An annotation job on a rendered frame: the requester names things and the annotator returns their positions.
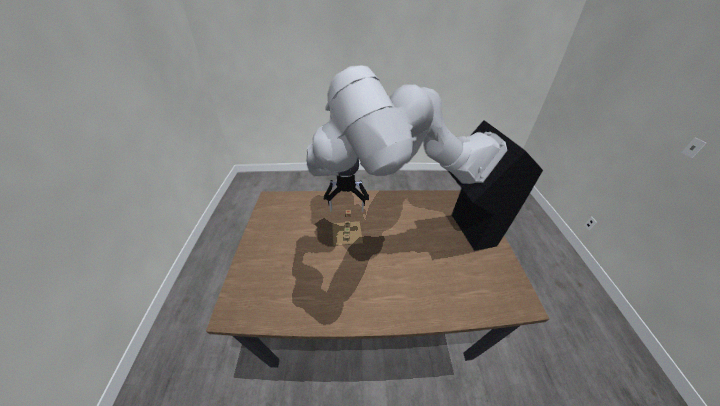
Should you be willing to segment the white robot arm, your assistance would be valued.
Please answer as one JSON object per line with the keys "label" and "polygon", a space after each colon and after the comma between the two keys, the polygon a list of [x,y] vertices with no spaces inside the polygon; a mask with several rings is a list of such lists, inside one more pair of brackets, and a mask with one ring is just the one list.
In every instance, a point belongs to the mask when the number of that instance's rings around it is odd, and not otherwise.
{"label": "white robot arm", "polygon": [[330,111],[329,122],[318,128],[307,148],[313,176],[353,176],[359,160],[370,175],[390,175],[407,164],[424,141],[427,156],[461,183],[483,183],[507,152],[506,142],[491,132],[455,137],[444,123],[435,90],[403,85],[389,97],[367,66],[350,66],[336,74],[325,110]]}

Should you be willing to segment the tan flat mat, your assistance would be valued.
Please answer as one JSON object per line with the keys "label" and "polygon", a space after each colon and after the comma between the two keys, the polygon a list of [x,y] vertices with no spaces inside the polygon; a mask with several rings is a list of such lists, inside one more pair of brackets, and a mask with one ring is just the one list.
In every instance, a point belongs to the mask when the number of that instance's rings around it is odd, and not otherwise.
{"label": "tan flat mat", "polygon": [[332,223],[333,226],[333,244],[335,245],[347,245],[347,244],[358,244],[363,243],[360,221],[350,222],[350,240],[344,241],[344,223]]}

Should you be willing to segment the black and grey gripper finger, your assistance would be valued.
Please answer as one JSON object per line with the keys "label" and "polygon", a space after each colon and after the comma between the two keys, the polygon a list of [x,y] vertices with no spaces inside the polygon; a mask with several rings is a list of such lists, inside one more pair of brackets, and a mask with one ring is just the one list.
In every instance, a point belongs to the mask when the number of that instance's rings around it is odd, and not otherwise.
{"label": "black and grey gripper finger", "polygon": [[355,183],[358,187],[360,187],[360,190],[363,194],[359,190],[357,190],[356,187],[352,188],[351,186],[348,186],[347,188],[351,192],[356,194],[362,200],[362,212],[363,212],[364,206],[365,206],[365,200],[369,200],[369,195],[368,195],[367,191],[365,190],[364,186],[362,185],[361,180],[359,182],[355,182]]}
{"label": "black and grey gripper finger", "polygon": [[332,187],[336,185],[337,182],[333,182],[333,180],[330,181],[330,185],[324,195],[324,200],[328,200],[328,205],[330,206],[330,212],[332,212],[332,198],[335,197],[340,191],[344,189],[344,186],[341,186],[340,188],[336,188],[330,195],[329,193],[332,190]]}

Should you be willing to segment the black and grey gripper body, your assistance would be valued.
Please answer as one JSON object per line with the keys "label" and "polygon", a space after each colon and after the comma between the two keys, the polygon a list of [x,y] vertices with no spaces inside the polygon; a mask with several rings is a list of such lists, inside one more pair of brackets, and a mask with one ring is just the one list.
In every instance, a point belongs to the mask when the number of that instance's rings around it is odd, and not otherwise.
{"label": "black and grey gripper body", "polygon": [[[341,184],[340,184],[340,183],[341,183]],[[350,183],[352,183],[352,184],[350,184]],[[349,184],[350,184],[350,185],[349,185]],[[352,188],[354,188],[354,187],[356,186],[356,183],[355,183],[355,175],[350,176],[350,177],[337,176],[336,186],[337,186],[338,188],[340,188],[341,186],[344,186],[344,189],[343,189],[342,191],[343,191],[343,192],[345,192],[345,191],[350,192],[350,190],[349,190],[347,187],[348,187],[348,186],[351,186]]]}

